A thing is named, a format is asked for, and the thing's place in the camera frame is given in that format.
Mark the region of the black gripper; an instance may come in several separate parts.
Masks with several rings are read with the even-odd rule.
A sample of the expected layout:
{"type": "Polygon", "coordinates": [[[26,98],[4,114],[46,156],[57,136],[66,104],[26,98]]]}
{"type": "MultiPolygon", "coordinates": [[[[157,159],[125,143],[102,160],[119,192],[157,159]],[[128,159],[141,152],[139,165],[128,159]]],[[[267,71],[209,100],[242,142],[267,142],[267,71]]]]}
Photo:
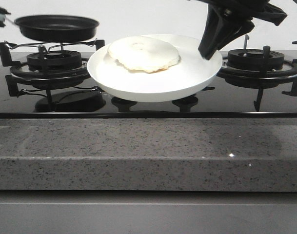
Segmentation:
{"type": "Polygon", "coordinates": [[[207,21],[198,47],[204,58],[210,60],[213,54],[224,46],[253,30],[250,20],[228,21],[222,10],[228,10],[241,18],[257,18],[279,26],[287,14],[269,3],[269,0],[202,0],[207,3],[207,21]]]}

